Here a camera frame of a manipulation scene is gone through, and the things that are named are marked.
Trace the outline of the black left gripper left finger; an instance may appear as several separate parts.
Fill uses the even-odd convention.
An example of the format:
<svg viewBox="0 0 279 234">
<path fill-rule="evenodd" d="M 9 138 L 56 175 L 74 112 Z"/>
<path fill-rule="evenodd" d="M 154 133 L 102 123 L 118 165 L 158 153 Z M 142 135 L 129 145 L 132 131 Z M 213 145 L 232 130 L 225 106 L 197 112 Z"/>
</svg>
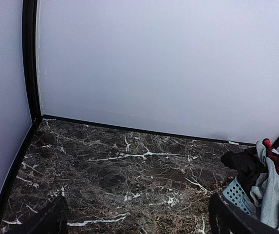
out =
<svg viewBox="0 0 279 234">
<path fill-rule="evenodd" d="M 28 234 L 67 234 L 69 216 L 65 197 L 59 195 L 35 214 L 27 225 Z"/>
</svg>

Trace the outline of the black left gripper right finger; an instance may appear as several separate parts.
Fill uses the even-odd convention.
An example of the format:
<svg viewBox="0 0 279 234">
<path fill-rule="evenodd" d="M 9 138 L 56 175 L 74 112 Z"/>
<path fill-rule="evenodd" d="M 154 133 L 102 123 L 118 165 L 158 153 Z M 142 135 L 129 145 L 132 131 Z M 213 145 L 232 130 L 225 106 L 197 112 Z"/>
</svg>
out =
<svg viewBox="0 0 279 234">
<path fill-rule="evenodd" d="M 279 234 L 279 231 L 253 218 L 240 196 L 218 193 L 210 197 L 209 223 L 213 234 Z"/>
</svg>

